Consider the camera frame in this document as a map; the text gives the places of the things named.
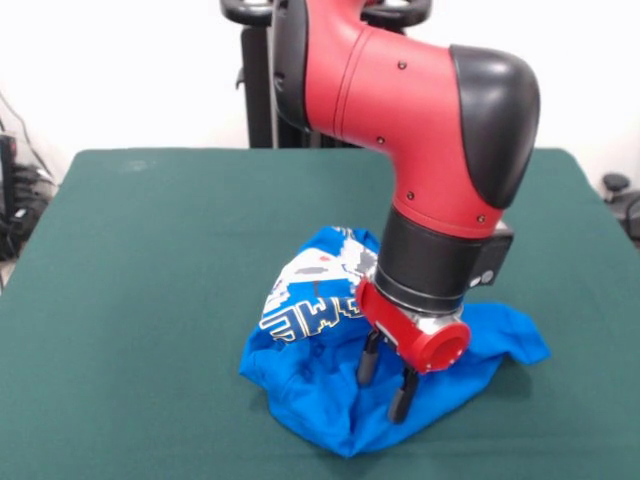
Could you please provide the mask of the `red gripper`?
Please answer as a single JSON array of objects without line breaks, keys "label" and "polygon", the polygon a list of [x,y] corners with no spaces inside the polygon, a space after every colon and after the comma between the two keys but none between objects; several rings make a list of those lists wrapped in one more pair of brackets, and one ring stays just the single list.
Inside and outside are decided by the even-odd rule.
[{"label": "red gripper", "polygon": [[410,312],[386,299],[368,279],[360,282],[355,298],[374,328],[366,337],[356,372],[357,382],[367,386],[373,379],[381,332],[411,366],[404,368],[403,382],[388,411],[392,423],[403,423],[418,388],[419,373],[442,371],[453,365],[469,347],[471,330],[461,320],[462,309],[444,316]]}]

